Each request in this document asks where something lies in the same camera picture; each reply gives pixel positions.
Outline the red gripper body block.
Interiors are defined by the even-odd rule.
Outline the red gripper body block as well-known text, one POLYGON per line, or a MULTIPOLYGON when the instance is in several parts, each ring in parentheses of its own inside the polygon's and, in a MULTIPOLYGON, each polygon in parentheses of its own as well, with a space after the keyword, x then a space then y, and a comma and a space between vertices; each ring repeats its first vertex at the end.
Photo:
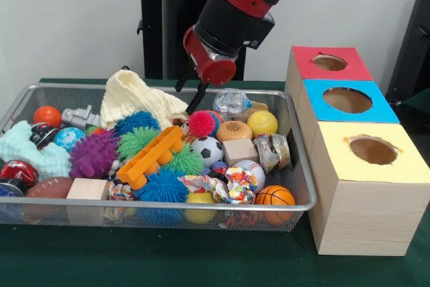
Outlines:
POLYGON ((185 33, 183 47, 195 65, 198 77, 203 84, 221 86, 235 76, 236 57, 214 52, 200 41, 193 27, 185 33))

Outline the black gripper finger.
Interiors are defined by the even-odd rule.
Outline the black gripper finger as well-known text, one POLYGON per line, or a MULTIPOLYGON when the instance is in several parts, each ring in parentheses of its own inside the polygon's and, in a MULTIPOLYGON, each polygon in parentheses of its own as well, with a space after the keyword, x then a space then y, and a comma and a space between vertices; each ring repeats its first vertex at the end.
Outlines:
POLYGON ((205 96, 206 89, 208 88, 208 83, 200 83, 197 88, 197 93, 194 95, 191 103, 188 105, 186 109, 186 113, 190 116, 192 115, 197 107, 199 106, 200 102, 205 96))
POLYGON ((195 65, 193 63, 187 64, 175 85, 175 90, 177 93, 179 93, 183 89, 183 86, 185 85, 185 83, 190 78, 192 78, 194 74, 195 74, 195 65))

